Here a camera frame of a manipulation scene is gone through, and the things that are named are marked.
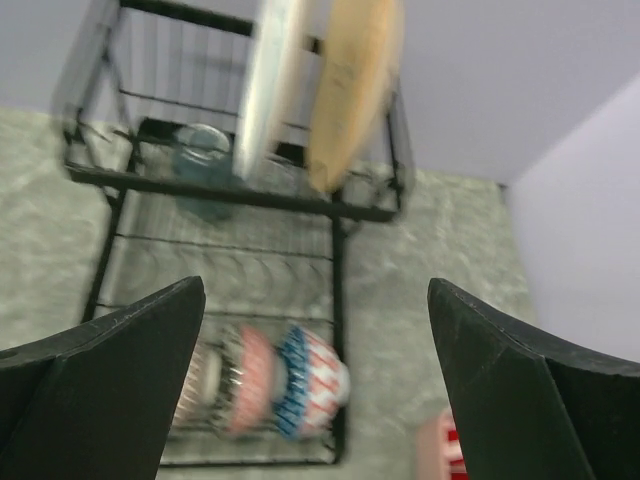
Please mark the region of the clear glass cup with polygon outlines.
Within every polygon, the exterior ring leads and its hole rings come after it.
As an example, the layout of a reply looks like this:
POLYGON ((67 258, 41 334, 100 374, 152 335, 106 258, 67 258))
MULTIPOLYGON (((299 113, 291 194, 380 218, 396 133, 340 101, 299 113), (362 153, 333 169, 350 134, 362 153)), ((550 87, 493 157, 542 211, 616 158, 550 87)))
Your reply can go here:
POLYGON ((306 171, 280 156, 271 156, 259 163, 250 185, 255 190, 271 194, 293 197, 309 195, 306 171))

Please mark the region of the pink floral leaf-pattern bowl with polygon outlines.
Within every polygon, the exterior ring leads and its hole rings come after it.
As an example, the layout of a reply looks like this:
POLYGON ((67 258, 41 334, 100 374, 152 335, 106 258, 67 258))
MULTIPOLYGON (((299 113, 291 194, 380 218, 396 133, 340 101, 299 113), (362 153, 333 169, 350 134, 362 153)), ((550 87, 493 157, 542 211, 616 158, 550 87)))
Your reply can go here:
POLYGON ((218 419, 226 434, 240 436, 270 411, 276 355, 260 330, 241 324, 224 328, 221 358, 218 419))

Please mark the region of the light blue plate underneath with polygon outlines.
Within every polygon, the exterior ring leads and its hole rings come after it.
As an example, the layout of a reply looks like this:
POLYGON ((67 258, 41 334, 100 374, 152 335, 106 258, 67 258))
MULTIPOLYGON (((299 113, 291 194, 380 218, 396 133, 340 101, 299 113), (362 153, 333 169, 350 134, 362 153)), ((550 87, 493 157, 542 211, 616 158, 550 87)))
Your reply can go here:
POLYGON ((310 1, 259 5, 233 152, 234 174, 244 181, 273 151, 294 103, 311 10, 310 1))

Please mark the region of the beige bird pattern plate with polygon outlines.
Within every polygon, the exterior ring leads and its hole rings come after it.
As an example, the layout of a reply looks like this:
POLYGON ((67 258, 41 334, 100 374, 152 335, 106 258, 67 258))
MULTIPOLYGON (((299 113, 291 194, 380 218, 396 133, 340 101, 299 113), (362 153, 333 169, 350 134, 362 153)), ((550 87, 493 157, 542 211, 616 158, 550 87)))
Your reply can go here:
POLYGON ((340 188, 389 106, 399 77, 404 19, 402 1, 332 4, 305 152, 314 190, 340 188))

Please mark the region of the blue grey ceramic mug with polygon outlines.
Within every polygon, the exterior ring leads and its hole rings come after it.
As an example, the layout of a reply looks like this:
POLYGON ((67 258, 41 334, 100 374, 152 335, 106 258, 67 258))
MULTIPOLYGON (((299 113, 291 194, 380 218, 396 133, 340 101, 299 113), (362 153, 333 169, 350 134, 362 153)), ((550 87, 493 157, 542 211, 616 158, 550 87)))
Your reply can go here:
MULTIPOLYGON (((171 168, 175 178, 204 187, 228 187, 235 182, 230 138, 221 130, 202 123, 179 128, 174 134, 171 168)), ((230 203, 192 197, 176 197, 176 204, 207 222, 227 220, 230 203)))

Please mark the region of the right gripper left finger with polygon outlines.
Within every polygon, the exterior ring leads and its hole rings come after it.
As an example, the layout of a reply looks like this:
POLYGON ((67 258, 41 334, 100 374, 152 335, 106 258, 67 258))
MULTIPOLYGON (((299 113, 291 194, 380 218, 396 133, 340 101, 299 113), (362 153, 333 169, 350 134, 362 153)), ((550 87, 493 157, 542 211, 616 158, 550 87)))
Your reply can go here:
POLYGON ((186 277, 2 351, 2 478, 155 478, 204 306, 186 277))

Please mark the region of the blue patterned bowl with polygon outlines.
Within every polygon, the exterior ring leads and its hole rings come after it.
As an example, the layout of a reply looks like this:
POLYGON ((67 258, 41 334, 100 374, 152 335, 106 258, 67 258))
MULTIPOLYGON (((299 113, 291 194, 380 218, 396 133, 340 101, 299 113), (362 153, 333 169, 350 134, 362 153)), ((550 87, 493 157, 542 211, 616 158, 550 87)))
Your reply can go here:
POLYGON ((278 348, 287 372, 284 396, 274 403, 275 424, 290 440, 327 429, 350 393, 350 375, 334 348, 312 331, 293 326, 278 348))

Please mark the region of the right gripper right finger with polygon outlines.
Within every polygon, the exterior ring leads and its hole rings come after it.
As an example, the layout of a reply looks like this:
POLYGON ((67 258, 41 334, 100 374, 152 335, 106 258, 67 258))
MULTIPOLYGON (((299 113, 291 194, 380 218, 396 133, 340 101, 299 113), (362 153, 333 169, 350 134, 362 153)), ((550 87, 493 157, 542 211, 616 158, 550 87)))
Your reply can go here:
POLYGON ((556 337, 442 278, 431 331, 473 479, 636 479, 639 365, 556 337))

